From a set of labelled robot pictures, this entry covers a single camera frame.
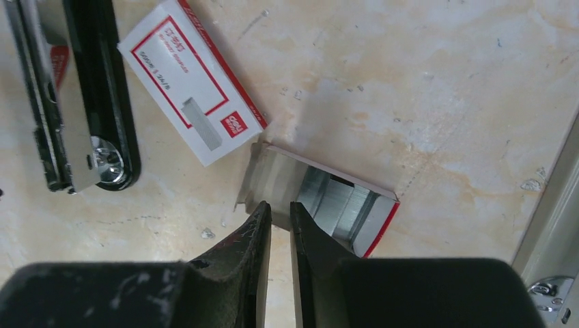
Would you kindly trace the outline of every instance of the cardboard box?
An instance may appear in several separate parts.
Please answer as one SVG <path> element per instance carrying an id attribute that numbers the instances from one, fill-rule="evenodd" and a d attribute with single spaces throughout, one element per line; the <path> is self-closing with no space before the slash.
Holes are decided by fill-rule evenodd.
<path id="1" fill-rule="evenodd" d="M 204 166 L 267 126 L 185 0 L 163 1 L 118 49 Z"/>

